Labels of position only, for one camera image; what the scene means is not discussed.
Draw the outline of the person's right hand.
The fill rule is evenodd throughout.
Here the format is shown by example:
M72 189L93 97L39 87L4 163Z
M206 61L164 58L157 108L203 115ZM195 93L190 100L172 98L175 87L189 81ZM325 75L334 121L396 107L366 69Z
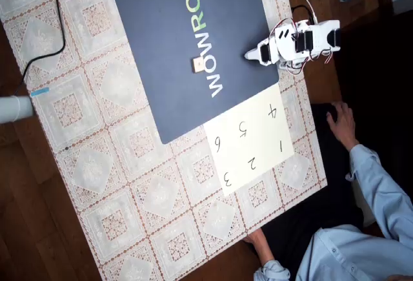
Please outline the person's right hand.
M348 152L359 144L356 139L356 123L352 109L344 102L333 102L336 109L337 118L333 119L330 112L327 112L327 123L334 136L346 148Z

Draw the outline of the person's left hand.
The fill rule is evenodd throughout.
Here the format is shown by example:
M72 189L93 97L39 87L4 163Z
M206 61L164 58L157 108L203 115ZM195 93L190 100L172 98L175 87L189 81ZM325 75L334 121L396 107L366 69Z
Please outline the person's left hand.
M262 266L264 266L267 262L274 260L274 255L272 254L267 239L261 228L258 228L254 232L245 236L243 241L254 246Z

